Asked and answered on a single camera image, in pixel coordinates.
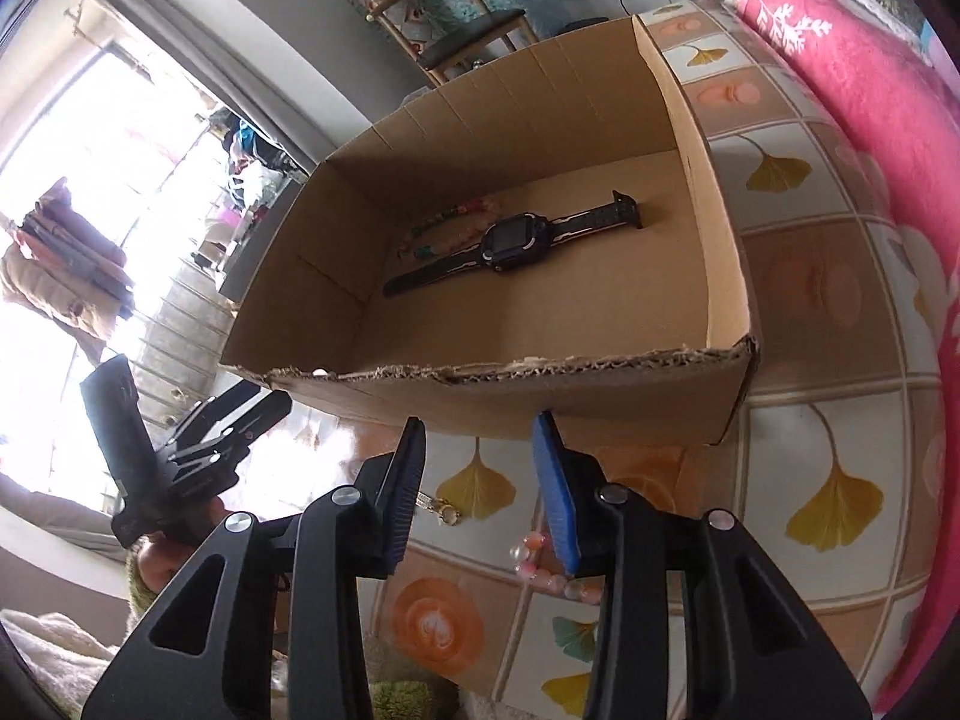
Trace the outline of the person's left hand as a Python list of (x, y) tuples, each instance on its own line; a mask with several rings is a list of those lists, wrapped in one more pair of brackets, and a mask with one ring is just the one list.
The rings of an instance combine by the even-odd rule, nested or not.
[(151, 593), (160, 593), (195, 551), (195, 546), (179, 543), (161, 532), (146, 535), (135, 556), (140, 580)]

